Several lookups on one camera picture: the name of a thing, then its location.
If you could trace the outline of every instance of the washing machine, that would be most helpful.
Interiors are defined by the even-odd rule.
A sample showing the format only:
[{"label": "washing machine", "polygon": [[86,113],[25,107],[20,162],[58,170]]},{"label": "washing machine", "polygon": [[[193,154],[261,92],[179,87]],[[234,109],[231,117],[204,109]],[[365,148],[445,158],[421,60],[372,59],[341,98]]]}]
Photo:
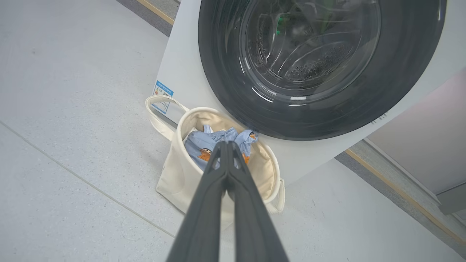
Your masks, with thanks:
[{"label": "washing machine", "polygon": [[465,10],[464,0],[183,0],[154,94],[258,131],[293,183],[466,66]]}]

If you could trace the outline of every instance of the orange cartoon character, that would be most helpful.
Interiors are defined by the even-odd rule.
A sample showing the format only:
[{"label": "orange cartoon character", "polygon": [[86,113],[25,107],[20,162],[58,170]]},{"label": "orange cartoon character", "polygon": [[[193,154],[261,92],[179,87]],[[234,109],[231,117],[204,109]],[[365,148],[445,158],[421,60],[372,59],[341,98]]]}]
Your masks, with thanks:
[{"label": "orange cartoon character", "polygon": [[201,154],[198,155],[198,158],[206,161],[206,162],[209,162],[209,159],[210,159],[210,155],[212,155],[212,151],[210,151],[210,149],[207,149],[207,148],[201,148],[200,149],[200,152]]},{"label": "orange cartoon character", "polygon": [[243,152],[243,158],[244,158],[244,163],[249,164],[249,157],[246,156],[246,154]]}]

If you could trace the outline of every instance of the blue label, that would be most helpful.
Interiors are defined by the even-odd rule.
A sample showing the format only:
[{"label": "blue label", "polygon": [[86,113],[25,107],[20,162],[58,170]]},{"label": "blue label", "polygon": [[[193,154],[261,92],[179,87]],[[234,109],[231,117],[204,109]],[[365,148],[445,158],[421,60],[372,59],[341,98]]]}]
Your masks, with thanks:
[{"label": "blue label", "polygon": [[[157,80],[157,83],[155,84],[154,88],[154,95],[159,96],[167,96],[167,97],[173,97],[173,91],[171,91],[168,87],[166,87],[164,84],[162,84],[159,80]],[[158,102],[158,103],[153,103],[152,106],[158,109],[160,112],[166,114],[168,110],[168,106],[170,105],[170,102]]]}]

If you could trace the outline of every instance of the cream tote bag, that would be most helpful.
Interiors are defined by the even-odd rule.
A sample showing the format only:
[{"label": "cream tote bag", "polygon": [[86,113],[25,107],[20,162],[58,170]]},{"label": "cream tote bag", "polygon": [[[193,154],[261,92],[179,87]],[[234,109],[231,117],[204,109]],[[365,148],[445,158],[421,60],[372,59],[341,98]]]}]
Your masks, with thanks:
[{"label": "cream tote bag", "polygon": [[[185,111],[175,131],[152,112],[151,105],[158,102],[174,103]],[[193,128],[203,130],[205,124],[210,125],[214,131],[234,127],[240,133],[245,128],[218,110],[208,107],[190,110],[175,99],[163,95],[147,98],[146,109],[155,130],[171,141],[170,151],[157,183],[157,192],[186,213],[203,171],[188,155],[183,139]],[[280,170],[274,153],[270,147],[260,141],[260,138],[252,144],[247,166],[269,213],[281,213],[285,204],[284,182],[280,178]],[[234,202],[227,193],[222,199],[220,219],[221,230],[231,225],[234,220]]]}]

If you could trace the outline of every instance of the blue clothing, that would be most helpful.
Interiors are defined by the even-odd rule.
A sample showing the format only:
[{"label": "blue clothing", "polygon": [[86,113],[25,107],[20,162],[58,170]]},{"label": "blue clothing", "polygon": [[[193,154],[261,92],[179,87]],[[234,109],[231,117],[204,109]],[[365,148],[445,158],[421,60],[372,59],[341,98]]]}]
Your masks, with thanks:
[{"label": "blue clothing", "polygon": [[191,159],[202,170],[205,170],[210,155],[218,142],[234,141],[238,144],[247,164],[251,155],[251,144],[256,142],[257,138],[258,134],[249,129],[244,130],[241,134],[238,134],[234,128],[230,128],[227,131],[220,130],[213,132],[210,126],[204,125],[204,132],[193,131],[188,135],[185,147]]}]

